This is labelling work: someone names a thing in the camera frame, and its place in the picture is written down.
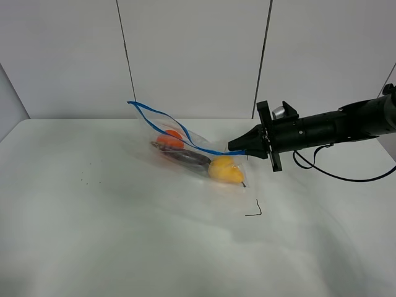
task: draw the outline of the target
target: metal component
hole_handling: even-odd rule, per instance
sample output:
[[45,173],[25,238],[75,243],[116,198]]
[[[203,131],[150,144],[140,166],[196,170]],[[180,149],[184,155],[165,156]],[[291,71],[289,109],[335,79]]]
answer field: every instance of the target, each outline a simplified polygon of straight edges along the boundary
[[272,111],[273,119],[282,119],[286,114],[286,110],[283,106],[279,106]]

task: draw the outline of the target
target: yellow pear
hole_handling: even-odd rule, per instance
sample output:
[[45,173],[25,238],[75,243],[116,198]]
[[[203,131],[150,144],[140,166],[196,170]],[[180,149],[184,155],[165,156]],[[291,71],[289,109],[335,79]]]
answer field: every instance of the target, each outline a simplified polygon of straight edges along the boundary
[[220,156],[213,159],[209,165],[208,174],[213,179],[227,183],[239,184],[243,182],[243,173],[230,156]]

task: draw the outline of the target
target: white wall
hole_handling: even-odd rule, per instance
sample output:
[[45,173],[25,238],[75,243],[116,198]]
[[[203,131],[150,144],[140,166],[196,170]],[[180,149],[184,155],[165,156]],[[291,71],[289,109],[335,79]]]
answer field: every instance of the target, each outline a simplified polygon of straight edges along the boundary
[[115,0],[2,0],[0,61],[32,118],[131,116]]
[[[119,4],[139,101],[182,118],[250,117],[269,0]],[[394,0],[274,0],[258,101],[307,116],[376,98],[394,11]],[[31,117],[133,116],[116,1],[3,0],[0,41]],[[395,137],[380,141],[395,156]]]
[[269,0],[119,0],[136,96],[179,118],[248,118]]
[[396,60],[395,11],[394,0],[274,0],[257,101],[309,116],[377,98]]
[[0,141],[28,114],[0,64]]

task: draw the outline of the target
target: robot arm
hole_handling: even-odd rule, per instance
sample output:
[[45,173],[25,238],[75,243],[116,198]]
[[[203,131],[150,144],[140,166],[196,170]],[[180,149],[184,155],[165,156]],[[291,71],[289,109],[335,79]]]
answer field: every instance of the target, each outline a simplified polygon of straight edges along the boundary
[[341,107],[337,111],[299,118],[286,102],[270,115],[267,101],[257,104],[261,124],[228,143],[228,149],[266,159],[281,171],[279,153],[325,144],[372,139],[396,132],[396,87],[386,85],[383,96]]

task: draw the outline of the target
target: small black wire piece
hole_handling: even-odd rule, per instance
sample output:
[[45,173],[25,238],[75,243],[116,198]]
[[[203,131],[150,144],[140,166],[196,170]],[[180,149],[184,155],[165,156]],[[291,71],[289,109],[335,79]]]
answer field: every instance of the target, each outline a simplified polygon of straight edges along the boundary
[[260,208],[260,205],[259,205],[259,201],[257,199],[256,199],[256,202],[257,202],[257,206],[258,206],[258,208],[260,210],[260,213],[256,213],[254,215],[245,215],[245,217],[254,217],[256,215],[262,215],[262,211],[261,211],[261,208]]

